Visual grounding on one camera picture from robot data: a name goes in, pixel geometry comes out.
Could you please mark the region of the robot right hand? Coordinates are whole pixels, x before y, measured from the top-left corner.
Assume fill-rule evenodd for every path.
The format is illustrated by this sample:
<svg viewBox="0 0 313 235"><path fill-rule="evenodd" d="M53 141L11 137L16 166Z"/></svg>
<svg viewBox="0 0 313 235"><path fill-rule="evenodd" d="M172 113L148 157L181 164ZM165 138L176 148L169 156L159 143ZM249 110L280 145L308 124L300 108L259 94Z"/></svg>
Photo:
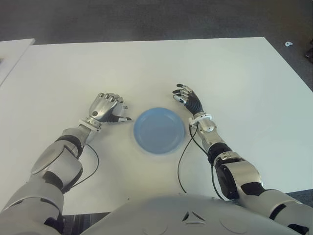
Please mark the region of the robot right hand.
<svg viewBox="0 0 313 235"><path fill-rule="evenodd" d="M202 113L203 107L195 92L183 84L177 84L177 87L177 90L172 91L173 99L181 103L192 115Z"/></svg>

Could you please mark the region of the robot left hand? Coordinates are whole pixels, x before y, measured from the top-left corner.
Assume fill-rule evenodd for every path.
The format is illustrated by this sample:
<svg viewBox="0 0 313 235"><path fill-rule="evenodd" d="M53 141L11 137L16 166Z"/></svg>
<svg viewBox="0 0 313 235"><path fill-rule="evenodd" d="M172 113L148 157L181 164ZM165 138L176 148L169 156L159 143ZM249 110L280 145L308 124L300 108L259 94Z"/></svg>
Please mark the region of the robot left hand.
<svg viewBox="0 0 313 235"><path fill-rule="evenodd" d="M102 123L120 123L132 121L130 117L122 116L124 99L113 93L99 93L89 108L86 122L94 125Z"/></svg>

